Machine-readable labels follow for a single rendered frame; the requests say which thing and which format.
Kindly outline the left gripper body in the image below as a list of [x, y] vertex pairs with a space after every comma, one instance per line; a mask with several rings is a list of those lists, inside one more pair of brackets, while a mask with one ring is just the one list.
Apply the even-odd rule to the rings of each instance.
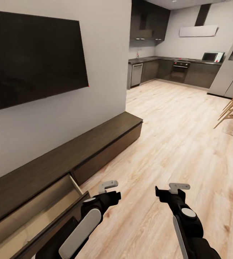
[[108, 208], [109, 206], [117, 205], [119, 202], [116, 191], [95, 195], [94, 197], [97, 196], [103, 197], [107, 201]]

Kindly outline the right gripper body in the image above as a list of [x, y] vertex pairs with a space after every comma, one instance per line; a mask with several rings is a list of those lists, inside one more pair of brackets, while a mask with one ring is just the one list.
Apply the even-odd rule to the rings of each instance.
[[161, 203], [168, 203], [171, 208], [174, 200], [181, 200], [185, 203], [185, 192], [178, 190], [178, 194], [171, 194], [168, 190], [159, 190], [159, 200]]

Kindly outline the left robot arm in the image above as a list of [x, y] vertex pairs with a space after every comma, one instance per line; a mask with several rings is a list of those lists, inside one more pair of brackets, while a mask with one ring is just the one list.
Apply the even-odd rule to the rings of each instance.
[[105, 190], [117, 186], [116, 180], [99, 183], [99, 195], [87, 199], [81, 206], [81, 220], [77, 221], [74, 216], [69, 219], [31, 259], [75, 259], [109, 206], [117, 205], [121, 199], [121, 192]]

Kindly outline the pillar candle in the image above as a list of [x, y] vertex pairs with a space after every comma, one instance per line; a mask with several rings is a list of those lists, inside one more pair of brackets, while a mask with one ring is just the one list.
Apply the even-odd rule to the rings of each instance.
[[29, 241], [31, 241], [34, 237], [36, 236], [36, 234], [31, 234], [29, 235], [25, 240], [22, 246], [26, 245]]

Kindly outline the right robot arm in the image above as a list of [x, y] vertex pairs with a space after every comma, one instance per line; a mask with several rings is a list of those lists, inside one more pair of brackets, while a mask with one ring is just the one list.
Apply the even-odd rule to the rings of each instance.
[[185, 192], [191, 188], [188, 183], [169, 183], [169, 190], [155, 186], [156, 197], [161, 203], [168, 203], [173, 212], [173, 223], [183, 259], [221, 259], [217, 251], [203, 238], [203, 227], [197, 214], [185, 203]]

